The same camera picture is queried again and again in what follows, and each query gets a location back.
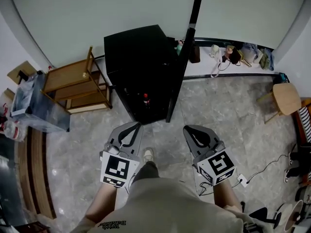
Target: power strip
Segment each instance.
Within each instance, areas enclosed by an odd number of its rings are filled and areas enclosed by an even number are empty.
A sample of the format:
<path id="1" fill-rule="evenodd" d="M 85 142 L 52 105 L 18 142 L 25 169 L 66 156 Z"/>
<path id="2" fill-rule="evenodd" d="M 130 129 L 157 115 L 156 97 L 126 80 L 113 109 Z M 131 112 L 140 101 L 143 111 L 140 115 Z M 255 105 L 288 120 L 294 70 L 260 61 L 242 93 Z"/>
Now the power strip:
<path id="1" fill-rule="evenodd" d="M 242 180 L 242 181 L 240 182 L 240 184 L 241 184 L 244 188 L 247 187 L 247 185 L 248 185 L 247 179 L 244 177 L 243 174 L 240 174 L 239 177 L 238 177 L 237 179 L 238 179 L 238 181 Z"/>

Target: white sneaker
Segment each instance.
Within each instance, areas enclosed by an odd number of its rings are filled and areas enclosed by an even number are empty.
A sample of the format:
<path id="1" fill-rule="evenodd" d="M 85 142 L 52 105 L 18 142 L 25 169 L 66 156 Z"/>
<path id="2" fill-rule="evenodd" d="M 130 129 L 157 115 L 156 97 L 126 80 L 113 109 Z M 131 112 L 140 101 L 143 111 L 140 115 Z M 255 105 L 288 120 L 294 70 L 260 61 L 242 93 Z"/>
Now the white sneaker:
<path id="1" fill-rule="evenodd" d="M 284 171 L 284 177 L 283 177 L 284 183 L 287 183 L 287 182 L 288 182 L 288 177 L 287 177 L 288 172 L 289 172 L 288 169 Z"/>
<path id="2" fill-rule="evenodd" d="M 290 152 L 290 153 L 288 154 L 288 165 L 289 165 L 289 166 L 291 166 L 291 165 L 293 164 L 293 161 L 292 161 L 292 159 L 291 159 L 291 153 L 292 153 L 292 152 Z"/>
<path id="3" fill-rule="evenodd" d="M 143 156 L 144 164 L 148 161 L 154 161 L 154 152 L 152 148 L 145 148 L 144 149 L 144 156 Z"/>

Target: striped cloth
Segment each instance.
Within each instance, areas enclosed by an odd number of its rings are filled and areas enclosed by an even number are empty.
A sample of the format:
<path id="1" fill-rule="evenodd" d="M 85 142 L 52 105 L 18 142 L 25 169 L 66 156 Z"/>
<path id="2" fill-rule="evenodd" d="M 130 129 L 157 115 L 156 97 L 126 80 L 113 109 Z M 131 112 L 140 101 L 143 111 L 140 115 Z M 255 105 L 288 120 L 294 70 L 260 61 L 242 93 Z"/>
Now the striped cloth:
<path id="1" fill-rule="evenodd" d="M 311 124 L 310 124 L 310 114 L 307 107 L 302 107 L 299 111 L 299 116 L 301 119 L 301 123 L 303 125 L 307 142 L 311 142 Z"/>

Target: gray tile floor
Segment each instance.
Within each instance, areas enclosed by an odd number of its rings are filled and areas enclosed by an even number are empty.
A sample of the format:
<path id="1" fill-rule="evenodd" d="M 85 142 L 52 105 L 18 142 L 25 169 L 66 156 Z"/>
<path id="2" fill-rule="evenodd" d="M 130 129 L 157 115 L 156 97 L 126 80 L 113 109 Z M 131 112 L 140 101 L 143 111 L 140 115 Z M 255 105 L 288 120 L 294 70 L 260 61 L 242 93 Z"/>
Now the gray tile floor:
<path id="1" fill-rule="evenodd" d="M 182 129 L 186 124 L 213 129 L 231 147 L 238 162 L 238 173 L 250 178 L 295 143 L 292 118 L 282 116 L 264 125 L 275 108 L 271 100 L 256 99 L 272 88 L 271 77 L 229 77 L 184 81 L 171 123 L 164 121 L 144 126 L 140 149 L 152 147 L 160 176 L 185 182 L 201 192 L 203 181 L 193 171 L 191 155 Z M 48 135 L 48 174 L 57 219 L 39 220 L 52 227 L 51 232 L 69 232 L 83 217 L 100 186 L 99 151 L 111 131 L 131 121 L 118 96 L 113 93 L 113 109 L 72 115 L 70 133 Z M 298 180 L 283 183 L 287 158 L 269 165 L 243 188 L 234 188 L 247 206 L 265 205 L 269 214 L 283 202 L 294 201 Z M 230 178 L 237 183 L 237 175 Z M 201 197 L 213 202 L 213 195 Z M 118 190 L 117 207 L 127 199 L 125 189 Z"/>

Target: black cabinet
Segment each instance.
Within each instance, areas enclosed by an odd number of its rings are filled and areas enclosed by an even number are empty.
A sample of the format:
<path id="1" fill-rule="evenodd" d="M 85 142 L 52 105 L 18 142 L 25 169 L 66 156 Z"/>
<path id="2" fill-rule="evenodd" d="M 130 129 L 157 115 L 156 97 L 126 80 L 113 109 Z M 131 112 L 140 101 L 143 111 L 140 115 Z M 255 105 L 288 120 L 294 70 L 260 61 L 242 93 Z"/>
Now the black cabinet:
<path id="1" fill-rule="evenodd" d="M 161 28 L 153 25 L 110 35 L 104 38 L 104 47 L 107 75 L 131 118 L 142 124 L 165 119 L 180 68 L 176 50 Z"/>

